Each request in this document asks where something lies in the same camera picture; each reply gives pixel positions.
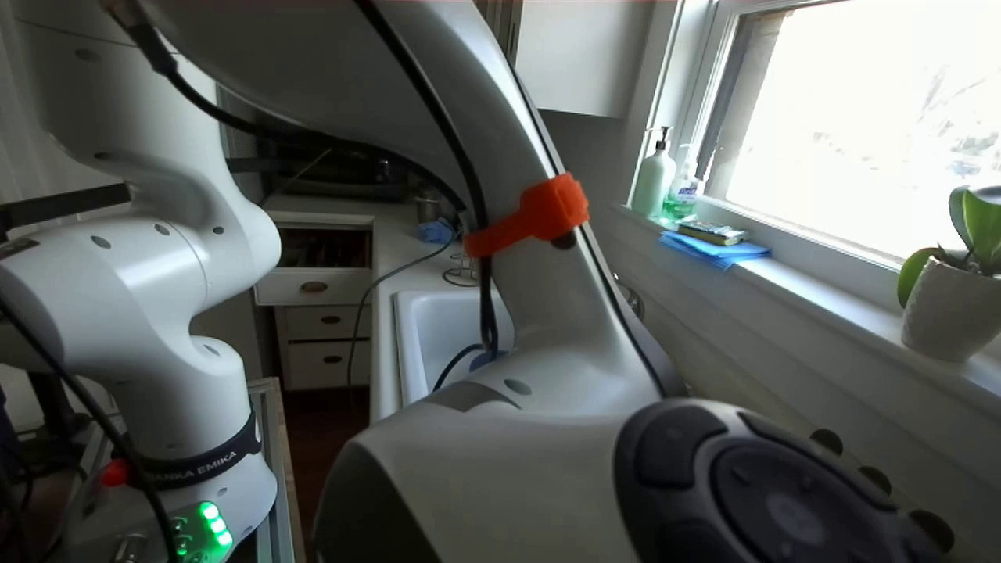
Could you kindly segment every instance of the cabinet drawer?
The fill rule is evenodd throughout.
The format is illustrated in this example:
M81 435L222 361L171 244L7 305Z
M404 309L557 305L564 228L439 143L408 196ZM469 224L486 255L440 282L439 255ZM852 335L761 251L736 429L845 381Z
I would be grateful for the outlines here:
M258 305L357 302L371 269L277 269L255 284Z
M324 345L287 345L285 348L285 387L344 387L344 386L370 386L371 348L366 341L354 345L354 368L347 381L347 341L324 341Z
M280 338L282 341L330 341L330 338L370 338L371 313L370 305L287 305L280 309Z

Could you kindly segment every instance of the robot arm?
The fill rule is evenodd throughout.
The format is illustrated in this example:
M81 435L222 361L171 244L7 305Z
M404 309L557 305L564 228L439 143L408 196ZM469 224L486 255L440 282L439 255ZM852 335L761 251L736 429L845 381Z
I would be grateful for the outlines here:
M525 188L564 171L469 0L140 0L140 9L255 107L422 164L469 200L478 228L513 215ZM233 188L214 126L157 81L95 3L23 0L19 22L34 43L49 132L77 158L127 179L139 205L124 219L38 235L34 247L0 259L0 294L15 297L19 316L68 368L117 391L144 457L218 449L246 421L242 373L234 352L192 338L188 320L277 262L277 228ZM764 430L740 410L656 408L680 381L628 324L590 232L580 224L571 240L495 255L516 352L347 447L315 520L326 560L771 560L772 543L761 538L816 551L849 543L830 512L785 492L805 478L771 480L758 498L720 494L718 459L736 476L752 459L822 478L840 500L833 520L852 512L879 529L868 529L876 538L876 551L864 551L869 560L905 560L902 543L919 543L822 463L802 463L805 453L780 442L758 447ZM84 279L75 300L61 259ZM117 302L107 305L112 323L84 302L95 292ZM170 492L167 502L184 512L210 498L224 522L238 522L228 538L238 541L273 494L273 476L242 457L222 476ZM97 512L81 543L111 516L123 525L99 538L134 529L124 500Z

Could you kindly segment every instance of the drawer handle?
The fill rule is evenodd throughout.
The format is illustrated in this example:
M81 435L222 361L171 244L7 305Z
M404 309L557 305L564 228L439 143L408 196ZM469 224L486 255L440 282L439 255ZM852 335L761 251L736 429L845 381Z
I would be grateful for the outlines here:
M301 294L324 294L330 284L326 282L305 282Z

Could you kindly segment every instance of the green leaf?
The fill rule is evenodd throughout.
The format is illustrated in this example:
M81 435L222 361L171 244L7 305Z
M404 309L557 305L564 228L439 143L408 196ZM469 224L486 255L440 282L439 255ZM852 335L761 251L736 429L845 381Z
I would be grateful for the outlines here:
M911 292L919 279L919 273L927 269L930 255L935 255L939 247L922 247L916 253L911 253L905 262L902 262L902 276L898 276L898 302L908 305L911 300Z
M977 192L963 192L963 219L971 235L971 253L981 276L1001 273L1001 205L978 196Z

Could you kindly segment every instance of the bottle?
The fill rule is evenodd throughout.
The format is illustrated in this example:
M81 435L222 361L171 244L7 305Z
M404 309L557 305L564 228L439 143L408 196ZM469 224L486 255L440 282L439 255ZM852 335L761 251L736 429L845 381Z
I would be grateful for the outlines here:
M671 158L671 127L659 127L659 142L654 143L654 154L646 155L637 167L635 192L632 192L632 209L659 219L659 204L671 192L671 182L677 179L677 164Z
M695 164L695 146L683 143L683 167L677 171L677 179L671 182L668 200L663 200L663 219L671 224L683 224L695 219L695 200L701 192L701 179L695 174L699 164Z

